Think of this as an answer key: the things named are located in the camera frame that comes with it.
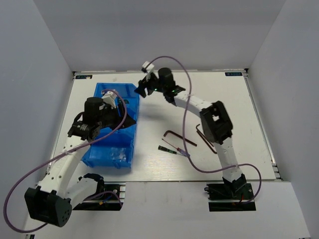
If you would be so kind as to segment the long brown hex key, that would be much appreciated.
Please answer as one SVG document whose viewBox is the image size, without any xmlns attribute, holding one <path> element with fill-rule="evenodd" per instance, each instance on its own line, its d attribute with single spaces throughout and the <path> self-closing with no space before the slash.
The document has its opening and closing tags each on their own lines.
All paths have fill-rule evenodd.
<svg viewBox="0 0 319 239">
<path fill-rule="evenodd" d="M 176 133 L 176 132 L 174 132 L 174 131 L 172 131 L 172 130 L 167 130 L 167 131 L 163 134 L 163 137 L 166 137 L 168 134 L 172 134 L 172 135 L 174 135 L 175 137 L 177 137 L 177 138 L 179 138 L 179 139 L 183 139 L 182 135 L 180 135 L 180 134 L 178 134 L 178 133 Z M 191 144 L 192 146 L 197 147 L 197 144 L 196 144 L 195 142 L 193 142 L 193 141 L 191 141 L 191 140 L 189 140 L 189 139 L 187 139 L 187 138 L 185 139 L 185 141 L 186 141 L 187 143 Z"/>
</svg>

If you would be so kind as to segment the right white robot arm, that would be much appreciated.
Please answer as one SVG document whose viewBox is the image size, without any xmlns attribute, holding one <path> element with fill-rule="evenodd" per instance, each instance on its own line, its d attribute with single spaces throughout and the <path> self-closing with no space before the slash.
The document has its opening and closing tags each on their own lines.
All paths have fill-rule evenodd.
<svg viewBox="0 0 319 239">
<path fill-rule="evenodd" d="M 223 168 L 226 195 L 232 199 L 238 198 L 243 193 L 246 178 L 238 166 L 232 142 L 233 124 L 224 104 L 221 101 L 210 103 L 187 93 L 185 88 L 175 83 L 169 68 L 159 69 L 158 75 L 150 67 L 143 67 L 142 72 L 146 76 L 139 80 L 136 93 L 145 98 L 153 92 L 160 92 L 168 103 L 200 118 L 203 134 L 215 147 Z"/>
</svg>

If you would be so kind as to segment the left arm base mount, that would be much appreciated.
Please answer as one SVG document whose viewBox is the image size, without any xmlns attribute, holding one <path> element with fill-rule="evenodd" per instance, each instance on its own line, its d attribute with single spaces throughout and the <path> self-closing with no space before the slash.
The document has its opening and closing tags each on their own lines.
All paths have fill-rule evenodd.
<svg viewBox="0 0 319 239">
<path fill-rule="evenodd" d="M 76 211 L 120 211 L 124 204 L 126 184 L 105 183 L 103 195 L 77 205 Z"/>
</svg>

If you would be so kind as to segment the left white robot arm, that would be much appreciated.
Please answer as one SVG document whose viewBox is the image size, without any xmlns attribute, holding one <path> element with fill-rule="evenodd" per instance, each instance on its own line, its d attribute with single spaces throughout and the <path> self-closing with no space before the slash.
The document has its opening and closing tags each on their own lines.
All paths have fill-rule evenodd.
<svg viewBox="0 0 319 239">
<path fill-rule="evenodd" d="M 104 179 L 98 174 L 86 174 L 69 186 L 82 157 L 91 145 L 103 140 L 98 137 L 104 128 L 115 131 L 136 124 L 129 116 L 125 100 L 115 103 L 113 96 L 89 97 L 84 111 L 74 119 L 68 132 L 64 152 L 53 159 L 47 175 L 35 188 L 28 188 L 24 198 L 32 219 L 63 227 L 72 209 L 88 198 L 99 199 L 105 194 Z"/>
</svg>

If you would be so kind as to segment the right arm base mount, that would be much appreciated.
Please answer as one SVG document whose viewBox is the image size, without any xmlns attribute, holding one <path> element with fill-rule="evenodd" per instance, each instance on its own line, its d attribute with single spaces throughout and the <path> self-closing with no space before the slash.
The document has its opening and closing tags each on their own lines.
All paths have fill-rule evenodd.
<svg viewBox="0 0 319 239">
<path fill-rule="evenodd" d="M 208 193 L 209 199 L 213 201 L 217 200 L 250 200 L 253 198 L 253 190 L 250 183 L 247 183 L 244 187 L 240 188 L 237 192 L 232 192 L 225 184 L 213 183 L 207 184 L 204 191 Z"/>
</svg>

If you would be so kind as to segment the blue plastic compartment bin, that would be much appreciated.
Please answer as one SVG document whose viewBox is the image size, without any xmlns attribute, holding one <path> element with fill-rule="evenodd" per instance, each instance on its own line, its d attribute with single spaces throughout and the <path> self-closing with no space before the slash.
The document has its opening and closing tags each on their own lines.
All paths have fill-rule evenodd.
<svg viewBox="0 0 319 239">
<path fill-rule="evenodd" d="M 130 103 L 126 104 L 128 114 L 138 120 L 140 96 L 134 92 L 136 86 L 132 83 L 97 83 L 94 96 L 102 97 L 104 89 L 116 90 L 123 99 Z M 82 161 L 89 167 L 115 167 L 131 168 L 137 125 L 119 129 L 109 137 L 91 145 Z"/>
</svg>

